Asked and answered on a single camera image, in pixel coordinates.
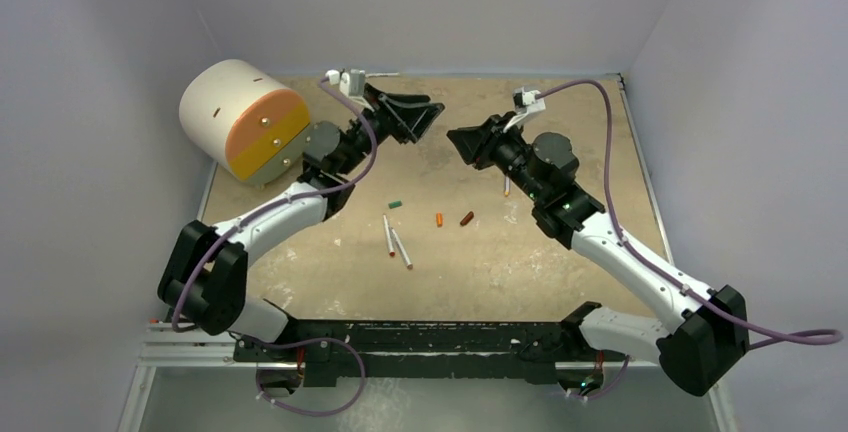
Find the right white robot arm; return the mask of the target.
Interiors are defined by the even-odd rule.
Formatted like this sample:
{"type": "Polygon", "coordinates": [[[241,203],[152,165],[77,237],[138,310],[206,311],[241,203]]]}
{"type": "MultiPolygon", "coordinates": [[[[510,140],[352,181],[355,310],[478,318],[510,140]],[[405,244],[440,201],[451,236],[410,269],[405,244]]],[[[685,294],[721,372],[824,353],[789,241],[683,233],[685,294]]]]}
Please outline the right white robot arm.
{"type": "Polygon", "coordinates": [[[496,167],[533,202],[539,229],[590,260],[653,312],[652,318],[593,305],[574,312],[561,344],[576,359],[596,350],[623,353],[661,367],[681,390],[706,395],[749,350],[743,295],[715,289],[682,272],[629,232],[576,181],[579,160],[571,141],[544,132],[527,142],[509,115],[450,130],[460,158],[477,170],[496,167]]]}

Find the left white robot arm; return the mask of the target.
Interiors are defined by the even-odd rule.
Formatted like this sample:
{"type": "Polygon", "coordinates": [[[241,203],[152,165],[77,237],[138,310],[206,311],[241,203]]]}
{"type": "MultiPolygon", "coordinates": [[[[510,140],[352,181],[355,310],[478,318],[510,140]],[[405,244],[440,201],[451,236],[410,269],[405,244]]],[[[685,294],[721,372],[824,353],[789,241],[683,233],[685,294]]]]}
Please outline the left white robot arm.
{"type": "Polygon", "coordinates": [[[194,220],[180,231],[157,288],[172,309],[173,331],[232,332],[259,341],[272,360],[292,357],[298,334],[287,327],[291,318],[267,300],[249,298],[249,269],[293,235],[336,215],[370,172],[382,142],[418,142],[444,110],[427,95],[386,93],[370,84],[363,107],[329,93],[355,117],[346,129],[321,121],[308,131],[302,172],[287,189],[228,221],[194,220]]]}

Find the white pen grey tip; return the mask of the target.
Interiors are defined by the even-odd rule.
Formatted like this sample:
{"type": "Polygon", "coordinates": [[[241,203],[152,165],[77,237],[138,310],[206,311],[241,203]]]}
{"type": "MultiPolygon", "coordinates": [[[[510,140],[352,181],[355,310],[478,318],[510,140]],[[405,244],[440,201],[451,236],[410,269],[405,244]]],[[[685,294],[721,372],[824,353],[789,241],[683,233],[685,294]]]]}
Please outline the white pen grey tip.
{"type": "Polygon", "coordinates": [[[399,234],[397,233],[397,231],[393,227],[390,228],[390,234],[391,234],[392,240],[395,244],[396,250],[400,254],[400,257],[401,257],[401,259],[404,263],[404,266],[406,267],[407,270],[412,270],[413,269],[413,262],[412,262],[412,260],[409,256],[399,234]]]}

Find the white pen orange tip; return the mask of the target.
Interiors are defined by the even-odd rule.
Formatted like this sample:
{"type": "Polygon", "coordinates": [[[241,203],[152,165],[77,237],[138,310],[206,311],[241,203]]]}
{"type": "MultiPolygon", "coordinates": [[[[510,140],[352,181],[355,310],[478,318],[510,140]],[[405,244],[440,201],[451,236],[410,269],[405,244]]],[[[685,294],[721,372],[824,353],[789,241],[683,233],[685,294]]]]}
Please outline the white pen orange tip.
{"type": "Polygon", "coordinates": [[[366,73],[367,78],[387,78],[387,77],[397,77],[399,76],[399,72],[370,72],[366,73]]]}

